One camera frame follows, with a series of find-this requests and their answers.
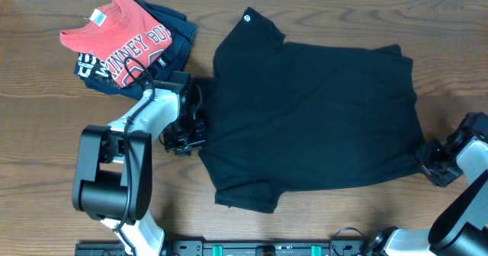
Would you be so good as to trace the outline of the black t-shirt with white logo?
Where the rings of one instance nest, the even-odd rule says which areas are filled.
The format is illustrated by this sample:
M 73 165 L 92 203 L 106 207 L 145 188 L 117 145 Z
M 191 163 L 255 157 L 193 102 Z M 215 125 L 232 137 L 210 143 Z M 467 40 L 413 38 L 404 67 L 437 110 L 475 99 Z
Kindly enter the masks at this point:
M 377 49 L 288 42 L 247 8 L 217 47 L 199 153 L 216 203 L 273 213 L 282 194 L 419 172 L 413 61 Z

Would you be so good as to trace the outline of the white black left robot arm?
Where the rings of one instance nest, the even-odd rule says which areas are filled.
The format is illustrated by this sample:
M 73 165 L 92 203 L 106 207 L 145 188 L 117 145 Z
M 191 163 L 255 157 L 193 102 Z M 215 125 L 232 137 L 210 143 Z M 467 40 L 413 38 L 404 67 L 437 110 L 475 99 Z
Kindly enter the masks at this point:
M 206 141 L 201 89 L 187 72 L 151 80 L 142 98 L 106 126 L 82 131 L 72 205 L 111 229 L 116 243 L 79 243 L 77 255 L 171 255 L 172 243 L 149 211 L 153 145 L 189 155 Z

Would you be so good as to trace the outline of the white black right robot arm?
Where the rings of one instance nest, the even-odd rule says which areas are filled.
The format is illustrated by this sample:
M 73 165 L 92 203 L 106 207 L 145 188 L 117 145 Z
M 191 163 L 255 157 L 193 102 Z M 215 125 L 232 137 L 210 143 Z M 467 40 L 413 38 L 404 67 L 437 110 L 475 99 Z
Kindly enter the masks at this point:
M 422 256 L 487 254 L 487 115 L 468 113 L 444 144 L 427 142 L 415 153 L 424 175 L 437 187 L 460 176 L 467 188 L 429 229 L 390 227 L 362 249 L 363 255 Z

